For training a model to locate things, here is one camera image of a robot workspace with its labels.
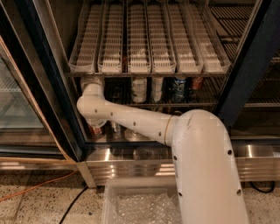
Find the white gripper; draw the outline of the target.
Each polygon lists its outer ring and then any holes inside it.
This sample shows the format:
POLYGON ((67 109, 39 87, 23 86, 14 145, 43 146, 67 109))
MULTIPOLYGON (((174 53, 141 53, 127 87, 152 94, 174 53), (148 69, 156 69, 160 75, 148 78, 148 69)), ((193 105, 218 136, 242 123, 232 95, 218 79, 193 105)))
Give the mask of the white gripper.
POLYGON ((80 87, 84 95, 96 95, 98 98, 104 98, 105 81, 103 78, 82 77, 80 87))

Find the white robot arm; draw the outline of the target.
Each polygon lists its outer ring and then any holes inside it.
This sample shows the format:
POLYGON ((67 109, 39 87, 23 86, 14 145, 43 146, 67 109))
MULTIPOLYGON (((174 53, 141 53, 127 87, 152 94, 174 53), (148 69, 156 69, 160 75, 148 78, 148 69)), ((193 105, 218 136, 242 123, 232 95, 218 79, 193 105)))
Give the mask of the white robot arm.
POLYGON ((216 115, 132 108, 107 101, 99 78, 83 78, 80 85, 77 109, 90 126, 113 121, 171 147, 183 224, 249 224, 230 137, 216 115))

